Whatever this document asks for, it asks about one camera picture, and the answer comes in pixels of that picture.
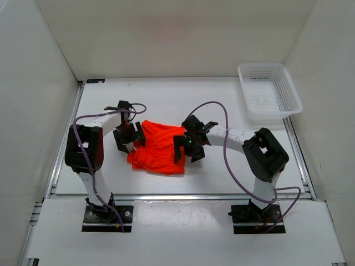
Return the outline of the orange mesh shorts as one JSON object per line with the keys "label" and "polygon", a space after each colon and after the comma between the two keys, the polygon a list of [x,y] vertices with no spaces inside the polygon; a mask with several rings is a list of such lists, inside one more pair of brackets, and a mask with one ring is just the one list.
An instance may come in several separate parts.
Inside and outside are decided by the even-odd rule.
{"label": "orange mesh shorts", "polygon": [[127,162],[135,170],[145,170],[162,175],[182,175],[185,173],[185,159],[174,162],[173,137],[183,135],[181,126],[171,126],[144,120],[141,124],[145,146],[134,143],[133,150],[127,156]]}

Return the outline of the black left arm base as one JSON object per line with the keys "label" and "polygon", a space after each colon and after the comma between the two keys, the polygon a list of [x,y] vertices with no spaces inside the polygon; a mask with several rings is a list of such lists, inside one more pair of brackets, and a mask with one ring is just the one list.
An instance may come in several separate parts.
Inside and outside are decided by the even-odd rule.
{"label": "black left arm base", "polygon": [[134,206],[116,205],[111,199],[109,204],[116,208],[120,219],[114,211],[106,206],[97,206],[85,199],[87,205],[82,223],[82,232],[130,233],[132,230]]}

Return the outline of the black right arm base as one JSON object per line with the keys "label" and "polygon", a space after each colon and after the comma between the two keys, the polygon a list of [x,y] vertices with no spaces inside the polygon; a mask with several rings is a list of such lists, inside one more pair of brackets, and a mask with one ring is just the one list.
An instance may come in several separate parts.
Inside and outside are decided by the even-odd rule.
{"label": "black right arm base", "polygon": [[228,213],[232,217],[234,234],[285,234],[278,204],[269,204],[259,209],[251,201],[248,204],[231,205]]}

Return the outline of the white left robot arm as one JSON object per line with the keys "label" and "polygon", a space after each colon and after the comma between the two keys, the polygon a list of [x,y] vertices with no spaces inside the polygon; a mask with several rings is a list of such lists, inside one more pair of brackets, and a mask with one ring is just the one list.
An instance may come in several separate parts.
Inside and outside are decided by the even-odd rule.
{"label": "white left robot arm", "polygon": [[128,146],[135,142],[145,145],[146,138],[140,122],[130,121],[127,112],[108,112],[84,115],[74,119],[68,130],[64,162],[83,181],[89,203],[98,206],[97,215],[104,222],[116,216],[113,195],[103,177],[104,138],[111,132],[117,149],[129,153]]}

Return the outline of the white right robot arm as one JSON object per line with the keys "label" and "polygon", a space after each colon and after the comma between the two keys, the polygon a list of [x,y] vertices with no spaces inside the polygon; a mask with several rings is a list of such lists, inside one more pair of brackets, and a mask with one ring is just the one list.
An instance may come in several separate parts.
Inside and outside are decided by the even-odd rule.
{"label": "white right robot arm", "polygon": [[[174,162],[183,156],[192,162],[205,157],[204,146],[221,146],[225,165],[232,179],[250,196],[249,215],[254,221],[261,222],[269,215],[269,206],[277,201],[275,189],[280,174],[289,162],[289,155],[273,133],[267,128],[256,132],[228,129],[222,126],[205,126],[201,130],[186,130],[182,135],[173,137]],[[246,161],[255,177],[253,191],[244,187],[227,161],[227,149],[237,151]]]}

